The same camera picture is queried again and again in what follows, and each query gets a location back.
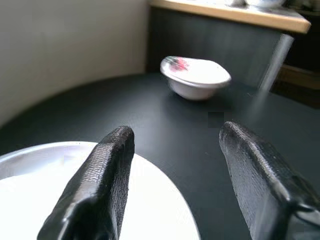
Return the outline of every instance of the white wall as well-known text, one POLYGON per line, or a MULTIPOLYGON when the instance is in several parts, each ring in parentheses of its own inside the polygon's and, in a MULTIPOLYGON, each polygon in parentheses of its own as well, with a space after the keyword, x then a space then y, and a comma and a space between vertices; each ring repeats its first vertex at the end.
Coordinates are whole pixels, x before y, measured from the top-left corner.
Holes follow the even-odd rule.
POLYGON ((142 73, 146 0, 1 0, 0 126, 73 86, 142 73))

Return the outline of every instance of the small white bowl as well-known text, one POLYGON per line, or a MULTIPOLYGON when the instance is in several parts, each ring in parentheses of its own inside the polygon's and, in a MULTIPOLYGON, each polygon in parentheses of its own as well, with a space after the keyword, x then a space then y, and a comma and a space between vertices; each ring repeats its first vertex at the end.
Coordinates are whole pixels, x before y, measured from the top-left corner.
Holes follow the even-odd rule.
POLYGON ((258 7, 262 9, 275 9, 284 4, 286 0, 245 0, 246 4, 251 7, 258 7))
POLYGON ((209 99, 231 80, 230 74, 222 66, 202 59, 166 57, 161 62, 160 70, 175 93, 192 101, 209 99), (174 58, 183 59, 188 64, 187 68, 172 71, 170 67, 174 58))

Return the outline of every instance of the white dish on counter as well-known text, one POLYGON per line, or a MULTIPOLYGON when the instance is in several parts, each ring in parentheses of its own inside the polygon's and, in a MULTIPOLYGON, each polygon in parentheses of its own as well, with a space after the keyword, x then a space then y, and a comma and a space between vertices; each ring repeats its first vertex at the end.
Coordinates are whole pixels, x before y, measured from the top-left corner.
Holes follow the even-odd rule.
POLYGON ((280 8, 286 0, 244 0, 244 1, 250 7, 257 7, 262 9, 276 9, 276 8, 280 8))

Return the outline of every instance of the black table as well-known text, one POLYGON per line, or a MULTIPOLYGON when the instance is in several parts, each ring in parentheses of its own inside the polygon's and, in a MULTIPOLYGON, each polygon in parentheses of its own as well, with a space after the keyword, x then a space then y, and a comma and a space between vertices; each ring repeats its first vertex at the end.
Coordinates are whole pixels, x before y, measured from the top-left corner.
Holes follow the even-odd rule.
POLYGON ((202 239, 248 240, 218 142, 219 129, 228 120, 273 143, 320 193, 319 112, 236 82, 205 102, 174 94, 159 73, 84 85, 6 124, 0 130, 0 154, 51 142, 98 142, 117 126, 129 125, 136 153, 176 184, 202 239))

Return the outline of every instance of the textured rubber pad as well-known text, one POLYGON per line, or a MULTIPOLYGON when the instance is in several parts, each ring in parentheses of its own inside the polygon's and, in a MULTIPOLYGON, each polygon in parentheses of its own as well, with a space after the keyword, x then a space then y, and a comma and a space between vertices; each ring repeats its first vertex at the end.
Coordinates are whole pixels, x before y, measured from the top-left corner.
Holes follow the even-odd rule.
POLYGON ((67 183, 37 239, 119 239, 134 152, 131 128, 109 133, 67 183))
POLYGON ((224 124, 219 142, 253 240, 291 239, 293 216, 320 237, 319 196, 270 143, 234 122, 224 124))

